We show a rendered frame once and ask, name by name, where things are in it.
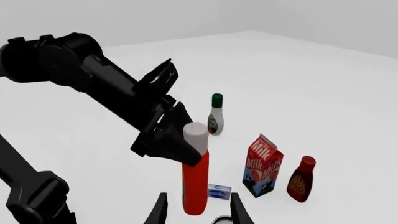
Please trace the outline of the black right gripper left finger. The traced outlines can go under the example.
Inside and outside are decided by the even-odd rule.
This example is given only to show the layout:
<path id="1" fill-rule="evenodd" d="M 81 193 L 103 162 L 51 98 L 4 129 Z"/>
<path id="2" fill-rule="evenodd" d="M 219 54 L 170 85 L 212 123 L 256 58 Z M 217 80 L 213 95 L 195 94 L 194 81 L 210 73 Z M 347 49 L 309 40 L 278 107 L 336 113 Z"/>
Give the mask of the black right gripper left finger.
<path id="1" fill-rule="evenodd" d="M 153 209 L 143 224 L 165 224 L 167 218 L 168 200 L 167 193 L 161 192 Z"/>

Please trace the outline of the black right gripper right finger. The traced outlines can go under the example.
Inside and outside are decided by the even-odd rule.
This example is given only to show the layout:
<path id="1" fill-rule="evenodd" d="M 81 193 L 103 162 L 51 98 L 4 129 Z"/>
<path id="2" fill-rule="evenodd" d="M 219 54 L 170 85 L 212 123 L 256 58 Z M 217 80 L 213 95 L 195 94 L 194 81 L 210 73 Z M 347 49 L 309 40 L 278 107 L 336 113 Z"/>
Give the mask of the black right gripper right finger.
<path id="1" fill-rule="evenodd" d="M 233 224 L 254 224 L 236 192 L 231 193 L 230 210 Z"/>

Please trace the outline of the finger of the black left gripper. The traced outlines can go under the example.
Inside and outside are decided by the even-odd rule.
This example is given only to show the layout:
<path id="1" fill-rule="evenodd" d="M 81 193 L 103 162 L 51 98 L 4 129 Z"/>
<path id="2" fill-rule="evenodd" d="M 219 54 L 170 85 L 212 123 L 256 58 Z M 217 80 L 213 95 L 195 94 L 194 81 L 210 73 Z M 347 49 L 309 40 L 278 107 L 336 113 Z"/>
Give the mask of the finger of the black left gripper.
<path id="1" fill-rule="evenodd" d="M 192 119 L 188 115 L 185 105 L 178 102 L 175 106 L 169 108 L 161 119 L 161 128 L 174 127 L 183 129 L 183 127 L 191 123 Z"/>
<path id="2" fill-rule="evenodd" d="M 165 158 L 195 167 L 202 159 L 201 154 L 183 138 L 182 128 L 169 126 L 157 128 L 149 136 L 148 156 Z"/>

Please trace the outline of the red ketchup bottle white cap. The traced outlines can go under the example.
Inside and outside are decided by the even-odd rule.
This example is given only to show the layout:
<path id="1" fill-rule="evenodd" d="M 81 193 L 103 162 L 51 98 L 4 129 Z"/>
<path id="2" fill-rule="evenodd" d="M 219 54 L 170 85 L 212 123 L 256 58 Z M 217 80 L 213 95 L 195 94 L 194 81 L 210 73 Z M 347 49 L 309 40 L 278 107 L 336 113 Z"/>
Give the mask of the red ketchup bottle white cap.
<path id="1" fill-rule="evenodd" d="M 202 123 L 188 123 L 183 128 L 183 136 L 184 140 L 201 155 L 197 165 L 182 166 L 183 210 L 186 214 L 197 216 L 205 211 L 208 200 L 208 128 Z"/>

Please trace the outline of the round silver tin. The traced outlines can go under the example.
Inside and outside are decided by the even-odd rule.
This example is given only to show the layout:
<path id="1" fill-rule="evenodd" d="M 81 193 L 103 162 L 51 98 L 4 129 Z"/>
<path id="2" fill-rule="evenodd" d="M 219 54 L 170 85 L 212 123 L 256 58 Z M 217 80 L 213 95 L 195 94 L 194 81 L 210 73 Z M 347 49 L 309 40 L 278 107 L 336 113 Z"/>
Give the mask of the round silver tin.
<path id="1" fill-rule="evenodd" d="M 216 217 L 211 224 L 233 224 L 233 220 L 229 215 L 222 215 Z"/>

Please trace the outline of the small blue and white box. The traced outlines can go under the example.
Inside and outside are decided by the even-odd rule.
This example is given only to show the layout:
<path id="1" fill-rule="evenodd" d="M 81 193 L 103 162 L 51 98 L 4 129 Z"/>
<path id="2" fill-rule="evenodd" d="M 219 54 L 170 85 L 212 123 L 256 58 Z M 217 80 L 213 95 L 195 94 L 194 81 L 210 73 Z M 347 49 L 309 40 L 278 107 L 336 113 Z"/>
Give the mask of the small blue and white box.
<path id="1" fill-rule="evenodd" d="M 208 196 L 222 200 L 230 200 L 232 188 L 224 185 L 208 184 Z"/>

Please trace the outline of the white dressing bottle green cap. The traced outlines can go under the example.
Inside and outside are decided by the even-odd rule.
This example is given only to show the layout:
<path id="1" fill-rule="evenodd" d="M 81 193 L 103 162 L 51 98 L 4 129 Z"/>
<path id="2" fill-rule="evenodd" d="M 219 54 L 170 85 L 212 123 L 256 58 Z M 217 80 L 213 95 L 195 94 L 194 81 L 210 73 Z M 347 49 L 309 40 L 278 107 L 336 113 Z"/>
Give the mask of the white dressing bottle green cap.
<path id="1" fill-rule="evenodd" d="M 223 95 L 214 93 L 211 98 L 211 112 L 208 116 L 208 132 L 214 136 L 219 136 L 224 128 L 223 117 Z"/>

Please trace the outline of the red and white milk carton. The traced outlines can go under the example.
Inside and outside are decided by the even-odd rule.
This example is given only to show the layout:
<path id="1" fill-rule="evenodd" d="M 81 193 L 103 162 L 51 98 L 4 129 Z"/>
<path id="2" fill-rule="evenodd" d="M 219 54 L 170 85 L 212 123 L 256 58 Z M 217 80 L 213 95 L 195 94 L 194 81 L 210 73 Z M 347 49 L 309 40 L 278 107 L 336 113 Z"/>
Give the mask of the red and white milk carton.
<path id="1" fill-rule="evenodd" d="M 243 184 L 258 198 L 274 190 L 284 155 L 263 134 L 249 146 Z"/>

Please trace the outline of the dark red sauce bottle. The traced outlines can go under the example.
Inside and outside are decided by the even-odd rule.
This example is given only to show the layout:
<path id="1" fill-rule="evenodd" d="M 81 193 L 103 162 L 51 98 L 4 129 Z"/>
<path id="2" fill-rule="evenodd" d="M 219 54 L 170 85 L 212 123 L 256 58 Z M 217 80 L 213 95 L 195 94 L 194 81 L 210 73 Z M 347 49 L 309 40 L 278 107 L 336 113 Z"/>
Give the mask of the dark red sauce bottle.
<path id="1" fill-rule="evenodd" d="M 300 203 L 307 201 L 312 190 L 315 165 L 316 160 L 313 157 L 303 156 L 287 184 L 287 193 Z"/>

